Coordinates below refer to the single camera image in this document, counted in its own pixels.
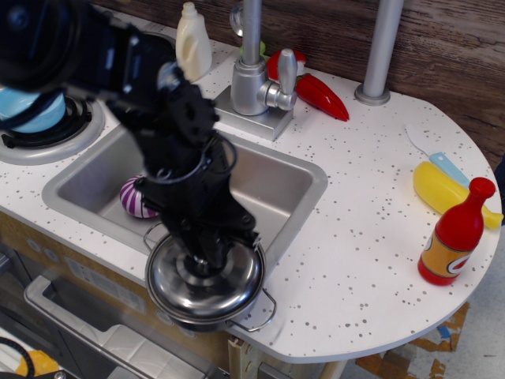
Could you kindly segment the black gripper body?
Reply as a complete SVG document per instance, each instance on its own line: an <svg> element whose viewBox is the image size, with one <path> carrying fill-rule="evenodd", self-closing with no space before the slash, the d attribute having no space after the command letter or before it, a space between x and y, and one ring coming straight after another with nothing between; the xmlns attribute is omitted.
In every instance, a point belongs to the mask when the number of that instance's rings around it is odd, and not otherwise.
<svg viewBox="0 0 505 379"><path fill-rule="evenodd" d="M200 171L180 182L153 178L136 181L147 207L157 211L171 231L194 229L204 248L211 236L237 239L252 248L259 238L256 219L230 191L230 172Z"/></svg>

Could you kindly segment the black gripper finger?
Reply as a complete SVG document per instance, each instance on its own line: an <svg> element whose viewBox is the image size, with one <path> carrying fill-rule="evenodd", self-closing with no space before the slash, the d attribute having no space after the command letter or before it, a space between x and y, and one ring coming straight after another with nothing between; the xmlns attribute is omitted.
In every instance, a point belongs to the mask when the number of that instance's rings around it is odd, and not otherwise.
<svg viewBox="0 0 505 379"><path fill-rule="evenodd" d="M237 239L221 238L219 236L206 237L204 239L205 260L207 262L205 272L217 272L227 263L227 257L236 247L241 246Z"/></svg>
<svg viewBox="0 0 505 379"><path fill-rule="evenodd" d="M207 261L203 245L197 232L190 228L188 231L171 231L174 241L192 258L197 261Z"/></svg>

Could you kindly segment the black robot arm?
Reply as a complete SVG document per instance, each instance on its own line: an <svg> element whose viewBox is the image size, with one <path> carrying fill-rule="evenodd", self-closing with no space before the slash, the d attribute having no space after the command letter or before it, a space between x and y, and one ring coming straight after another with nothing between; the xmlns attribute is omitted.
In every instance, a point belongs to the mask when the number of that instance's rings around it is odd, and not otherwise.
<svg viewBox="0 0 505 379"><path fill-rule="evenodd" d="M4 1L1 83L36 94L3 129L25 124L63 93L103 101L143 154L147 176L135 187L145 205L209 272L238 250L260 252L254 217L230 193L214 104L185 79L166 40L86 1Z"/></svg>

